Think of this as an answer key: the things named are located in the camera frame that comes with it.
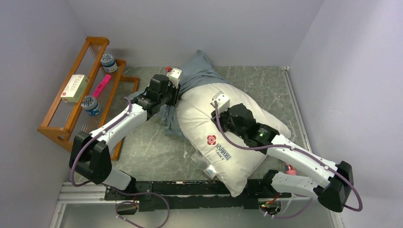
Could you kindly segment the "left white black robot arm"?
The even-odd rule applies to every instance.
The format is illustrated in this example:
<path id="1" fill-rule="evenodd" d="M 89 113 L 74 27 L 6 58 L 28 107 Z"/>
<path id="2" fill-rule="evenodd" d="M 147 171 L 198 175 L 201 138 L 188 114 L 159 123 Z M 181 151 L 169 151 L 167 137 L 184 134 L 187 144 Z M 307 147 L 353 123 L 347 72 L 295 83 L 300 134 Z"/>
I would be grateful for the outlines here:
<path id="1" fill-rule="evenodd" d="M 172 69 L 165 75 L 156 74 L 149 86 L 139 95 L 126 97 L 127 107 L 112 120 L 90 133 L 79 132 L 73 140 L 69 161 L 70 182 L 75 187 L 74 174 L 87 179 L 87 183 L 104 184 L 117 191 L 125 200 L 136 193 L 136 179 L 113 167 L 110 150 L 136 127 L 148 121 L 164 105 L 174 106 L 179 97 L 182 72 Z"/>

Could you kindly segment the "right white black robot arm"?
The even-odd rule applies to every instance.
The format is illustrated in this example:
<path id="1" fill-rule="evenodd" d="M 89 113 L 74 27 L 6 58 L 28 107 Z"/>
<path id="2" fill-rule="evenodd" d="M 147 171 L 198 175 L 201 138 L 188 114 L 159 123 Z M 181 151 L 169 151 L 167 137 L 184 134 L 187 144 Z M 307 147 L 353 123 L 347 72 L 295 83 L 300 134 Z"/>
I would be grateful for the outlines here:
<path id="1" fill-rule="evenodd" d="M 230 177 L 240 177 L 240 171 L 255 167 L 253 159 L 257 159 L 258 164 L 261 164 L 270 155 L 292 164 L 305 173 L 305 176 L 292 176 L 269 170 L 260 180 L 256 194 L 273 197 L 289 192 L 315 198 L 334 212 L 342 212 L 344 208 L 348 208 L 346 201 L 352 191 L 356 192 L 352 167 L 349 163 L 342 161 L 336 164 L 308 153 L 264 124 L 252 136 L 258 140 L 270 139 L 269 145 L 259 148 L 240 146 L 222 129 L 223 118 L 229 115 L 229 111 L 220 113 L 219 117 L 217 114 L 218 110 L 212 112 L 212 120 L 216 123 L 219 133 L 208 135 L 206 141 L 211 147 L 212 154 L 218 159 L 211 163 L 231 194 L 238 196 L 243 192 L 248 186 L 248 175 L 240 181 L 231 181 Z"/>

